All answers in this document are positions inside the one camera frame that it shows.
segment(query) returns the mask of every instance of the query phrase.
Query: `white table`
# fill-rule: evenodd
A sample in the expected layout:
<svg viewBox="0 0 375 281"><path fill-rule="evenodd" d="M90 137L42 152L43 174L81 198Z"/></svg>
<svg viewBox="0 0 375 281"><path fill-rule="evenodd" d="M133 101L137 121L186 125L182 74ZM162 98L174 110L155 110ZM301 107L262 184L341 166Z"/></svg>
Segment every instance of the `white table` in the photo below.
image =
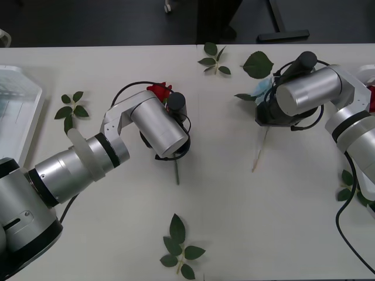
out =
<svg viewBox="0 0 375 281"><path fill-rule="evenodd" d="M203 74L202 46L88 47L0 50L0 64L21 66L46 91L28 168L70 146L63 122L53 119L60 97L85 91L91 116L85 137L97 134L105 111L124 85L167 81L187 98L192 147L173 164L154 160L137 127L123 130L131 159L81 194L57 244L12 280L184 280L164 268L162 237L174 213L187 225L188 242L205 255L193 263L197 280L373 278L339 236L335 200L345 161L323 121L305 132L271 128L251 173L260 127L254 106L233 97L257 80L240 67L264 51L274 70L301 52L337 63L374 63L375 45L231 45L222 62L232 78ZM123 97L144 89L128 90ZM304 121L308 124L316 118ZM318 139L324 139L321 145ZM57 206L60 216L64 206ZM356 200L341 225L352 245L375 266L375 222Z"/></svg>

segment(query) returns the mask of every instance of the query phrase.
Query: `red object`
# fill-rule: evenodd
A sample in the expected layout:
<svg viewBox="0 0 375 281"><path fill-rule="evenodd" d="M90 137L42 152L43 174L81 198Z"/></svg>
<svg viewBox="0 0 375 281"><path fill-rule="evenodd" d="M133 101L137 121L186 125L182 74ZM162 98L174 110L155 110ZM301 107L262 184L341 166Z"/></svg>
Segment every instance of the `red object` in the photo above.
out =
<svg viewBox="0 0 375 281"><path fill-rule="evenodd" d="M371 91L371 100L370 100L370 113L375 112L375 87L369 87Z"/></svg>
<svg viewBox="0 0 375 281"><path fill-rule="evenodd" d="M166 82L160 83L163 86L166 86ZM154 92L155 96L158 97L160 102L164 102L165 99L169 98L169 94L171 91L168 91L167 89L164 89L163 87L160 87L159 85L152 85L148 86L147 90Z"/></svg>

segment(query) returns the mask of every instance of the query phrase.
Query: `chair wheel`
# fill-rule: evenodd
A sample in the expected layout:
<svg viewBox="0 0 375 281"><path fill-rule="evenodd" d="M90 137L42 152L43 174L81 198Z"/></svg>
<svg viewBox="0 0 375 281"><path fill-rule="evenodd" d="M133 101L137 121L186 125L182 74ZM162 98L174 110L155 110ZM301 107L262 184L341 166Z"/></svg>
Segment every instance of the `chair wheel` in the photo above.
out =
<svg viewBox="0 0 375 281"><path fill-rule="evenodd" d="M170 5L164 5L164 11L165 11L166 13L171 13L171 12L172 12L172 8L171 8L171 6L170 6Z"/></svg>

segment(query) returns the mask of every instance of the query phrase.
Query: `silver robot arm segment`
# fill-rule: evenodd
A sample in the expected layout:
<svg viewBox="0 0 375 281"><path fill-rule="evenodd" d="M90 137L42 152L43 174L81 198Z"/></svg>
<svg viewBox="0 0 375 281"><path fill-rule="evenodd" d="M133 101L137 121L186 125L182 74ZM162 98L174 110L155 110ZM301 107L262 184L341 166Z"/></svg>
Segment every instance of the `silver robot arm segment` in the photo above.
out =
<svg viewBox="0 0 375 281"><path fill-rule="evenodd" d="M332 102L338 112L325 126L342 153L348 152L358 171L367 198L375 200L375 116L369 114L375 66L363 66L350 74L340 66L328 66L280 85L276 98L280 108L294 116Z"/></svg>
<svg viewBox="0 0 375 281"><path fill-rule="evenodd" d="M0 159L0 280L59 239L63 227L54 206L129 159L120 133L133 122L160 157L173 154L188 140L153 92L143 91L110 108L96 136L85 140L75 129L69 130L73 146L28 172L13 159Z"/></svg>

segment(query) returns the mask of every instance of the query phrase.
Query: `white plastic container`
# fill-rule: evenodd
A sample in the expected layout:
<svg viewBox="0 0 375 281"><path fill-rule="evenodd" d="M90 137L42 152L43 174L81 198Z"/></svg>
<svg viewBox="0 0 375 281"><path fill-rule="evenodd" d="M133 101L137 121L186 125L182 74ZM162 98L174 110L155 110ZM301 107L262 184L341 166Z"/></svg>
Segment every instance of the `white plastic container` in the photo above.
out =
<svg viewBox="0 0 375 281"><path fill-rule="evenodd" d="M23 166L44 100L21 68L0 66L0 159L11 157Z"/></svg>

